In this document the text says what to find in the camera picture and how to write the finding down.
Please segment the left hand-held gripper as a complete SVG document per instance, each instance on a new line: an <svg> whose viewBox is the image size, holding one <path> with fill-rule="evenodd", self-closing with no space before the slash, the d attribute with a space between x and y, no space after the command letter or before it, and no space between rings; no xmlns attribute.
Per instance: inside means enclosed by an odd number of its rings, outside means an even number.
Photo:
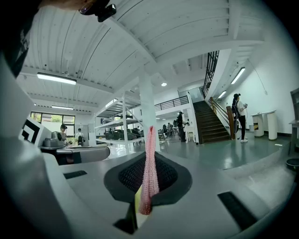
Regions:
<svg viewBox="0 0 299 239"><path fill-rule="evenodd" d="M110 149L106 146L65 146L60 132L50 131L30 117L27 117L19 134L19 139L33 143L39 147L43 153L54 155L59 165L98 162L110 156Z"/></svg>

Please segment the dark wooden staircase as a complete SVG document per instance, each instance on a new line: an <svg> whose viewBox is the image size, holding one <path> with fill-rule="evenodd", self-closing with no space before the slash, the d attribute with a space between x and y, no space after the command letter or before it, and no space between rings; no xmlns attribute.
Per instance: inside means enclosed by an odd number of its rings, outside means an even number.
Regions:
<svg viewBox="0 0 299 239"><path fill-rule="evenodd" d="M199 144L231 140L216 113L206 101L193 103L197 123Z"/></svg>

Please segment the pink cloth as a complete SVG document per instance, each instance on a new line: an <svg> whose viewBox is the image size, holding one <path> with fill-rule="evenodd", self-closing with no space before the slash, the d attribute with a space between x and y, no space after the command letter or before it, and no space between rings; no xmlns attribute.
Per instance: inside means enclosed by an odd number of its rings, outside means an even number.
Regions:
<svg viewBox="0 0 299 239"><path fill-rule="evenodd" d="M152 210L152 197L159 193L156 161L156 130L150 126L145 142L146 160L142 179L142 191L139 203L139 212L142 215L149 215Z"/></svg>

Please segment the white side table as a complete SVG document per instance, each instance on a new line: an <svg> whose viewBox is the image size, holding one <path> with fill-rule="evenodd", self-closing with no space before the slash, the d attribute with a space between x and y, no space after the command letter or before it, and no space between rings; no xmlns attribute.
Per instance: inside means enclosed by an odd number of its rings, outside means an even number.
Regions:
<svg viewBox="0 0 299 239"><path fill-rule="evenodd" d="M190 141L196 142L194 126L186 124L184 130L185 130L186 143Z"/></svg>

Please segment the white metal shelf rack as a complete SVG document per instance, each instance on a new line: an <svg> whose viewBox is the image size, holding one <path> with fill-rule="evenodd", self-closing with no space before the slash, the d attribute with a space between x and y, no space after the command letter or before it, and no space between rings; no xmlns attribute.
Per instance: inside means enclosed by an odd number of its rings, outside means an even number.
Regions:
<svg viewBox="0 0 299 239"><path fill-rule="evenodd" d="M130 146L135 146L143 140L142 137L129 141L127 136L128 126L136 123L142 125L142 121L133 114L133 109L140 105L140 100L131 97L128 92L123 92L120 97L113 99L110 103L106 104L105 107L95 114L95 119L100 119L99 123L94 123L96 142L105 143L109 146L122 145L125 147L126 153L128 154ZM104 133L116 129L124 131L124 139L107 140Z"/></svg>

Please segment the white counter cabinet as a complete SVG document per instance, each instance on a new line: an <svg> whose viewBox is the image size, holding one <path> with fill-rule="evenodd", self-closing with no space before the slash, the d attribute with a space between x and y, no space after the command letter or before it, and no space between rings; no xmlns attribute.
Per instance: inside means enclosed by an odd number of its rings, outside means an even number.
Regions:
<svg viewBox="0 0 299 239"><path fill-rule="evenodd" d="M264 113L258 113L251 115L253 119L254 136L263 137L264 136L264 124L263 115L266 115L267 125L268 125L268 139L274 141L277 139L278 125L276 110Z"/></svg>

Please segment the grey cubby shelf unit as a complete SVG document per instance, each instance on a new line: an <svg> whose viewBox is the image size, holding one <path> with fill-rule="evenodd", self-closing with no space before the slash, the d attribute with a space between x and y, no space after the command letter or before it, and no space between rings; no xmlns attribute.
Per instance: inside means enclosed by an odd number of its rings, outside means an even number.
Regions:
<svg viewBox="0 0 299 239"><path fill-rule="evenodd" d="M296 148L299 148L299 88L291 91L290 94L294 109L294 120L290 122L292 126L292 137L289 154L292 155L296 152Z"/></svg>

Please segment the black round container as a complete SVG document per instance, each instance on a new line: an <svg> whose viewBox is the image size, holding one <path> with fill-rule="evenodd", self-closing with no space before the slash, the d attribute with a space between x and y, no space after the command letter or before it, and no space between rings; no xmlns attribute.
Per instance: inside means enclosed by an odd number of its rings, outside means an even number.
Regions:
<svg viewBox="0 0 299 239"><path fill-rule="evenodd" d="M291 158L286 161L287 168L299 172L299 158Z"/></svg>

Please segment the wooden stair handrail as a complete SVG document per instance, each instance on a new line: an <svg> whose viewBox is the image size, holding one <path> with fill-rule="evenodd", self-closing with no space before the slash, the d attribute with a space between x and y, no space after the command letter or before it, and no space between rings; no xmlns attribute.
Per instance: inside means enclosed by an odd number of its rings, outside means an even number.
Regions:
<svg viewBox="0 0 299 239"><path fill-rule="evenodd" d="M209 103L217 117L226 122L226 124L229 127L229 134L231 136L231 139L235 140L236 136L234 133L234 117L231 106L227 106L226 109L224 109L219 103L217 103L213 99L213 97L210 97Z"/></svg>

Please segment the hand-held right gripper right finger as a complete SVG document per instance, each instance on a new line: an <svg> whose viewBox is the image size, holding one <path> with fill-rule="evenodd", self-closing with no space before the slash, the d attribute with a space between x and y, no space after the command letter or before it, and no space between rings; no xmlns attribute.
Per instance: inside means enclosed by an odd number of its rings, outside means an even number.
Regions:
<svg viewBox="0 0 299 239"><path fill-rule="evenodd" d="M269 225L273 210L225 171L178 156L162 155L187 168L192 185L175 204L153 207L137 230L137 239L249 239ZM257 222L242 230L218 197L225 192L232 192Z"/></svg>

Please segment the white pillar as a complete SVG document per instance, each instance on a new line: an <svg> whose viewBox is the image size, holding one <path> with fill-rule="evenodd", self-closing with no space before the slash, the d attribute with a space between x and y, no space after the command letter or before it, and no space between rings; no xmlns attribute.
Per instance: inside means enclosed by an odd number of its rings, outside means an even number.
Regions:
<svg viewBox="0 0 299 239"><path fill-rule="evenodd" d="M156 151L161 151L159 145L159 138L157 133L157 120L154 105L154 93L151 83L151 78L144 70L139 73L139 89L140 89L140 101L142 110L142 123L144 130L145 142L147 142L147 133L151 126L156 130Z"/></svg>

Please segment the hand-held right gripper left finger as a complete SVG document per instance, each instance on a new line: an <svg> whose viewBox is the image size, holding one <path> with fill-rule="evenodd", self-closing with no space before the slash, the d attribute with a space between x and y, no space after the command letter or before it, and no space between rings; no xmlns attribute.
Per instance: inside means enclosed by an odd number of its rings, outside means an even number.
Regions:
<svg viewBox="0 0 299 239"><path fill-rule="evenodd" d="M104 185L111 168L139 153L99 162L59 166L51 154L43 154L47 176L72 236L127 236L114 224L126 217L129 204L115 200Z"/></svg>

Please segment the black balcony railing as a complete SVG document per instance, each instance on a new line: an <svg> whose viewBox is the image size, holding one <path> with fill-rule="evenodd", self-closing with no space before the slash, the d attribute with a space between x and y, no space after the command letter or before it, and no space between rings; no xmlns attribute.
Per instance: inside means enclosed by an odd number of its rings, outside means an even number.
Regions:
<svg viewBox="0 0 299 239"><path fill-rule="evenodd" d="M204 98L206 98L211 82L213 80L218 58L219 58L219 50L208 52L205 81L202 87L202 93Z"/></svg>
<svg viewBox="0 0 299 239"><path fill-rule="evenodd" d="M159 104L155 105L155 111L161 111L161 110L165 110L165 109L169 109L169 108L173 108L176 106L180 106L180 105L185 105L188 104L189 100L187 96L182 96L179 98L175 98L172 100L168 100Z"/></svg>

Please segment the row of black cases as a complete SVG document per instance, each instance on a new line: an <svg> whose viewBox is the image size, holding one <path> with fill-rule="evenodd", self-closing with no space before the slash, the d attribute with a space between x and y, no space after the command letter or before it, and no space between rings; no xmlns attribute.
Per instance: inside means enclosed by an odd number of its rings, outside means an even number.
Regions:
<svg viewBox="0 0 299 239"><path fill-rule="evenodd" d="M107 131L104 133L104 136L107 140L123 140L124 131L120 129L116 129L114 131ZM127 136L129 141L142 138L141 134L134 129L127 129Z"/></svg>

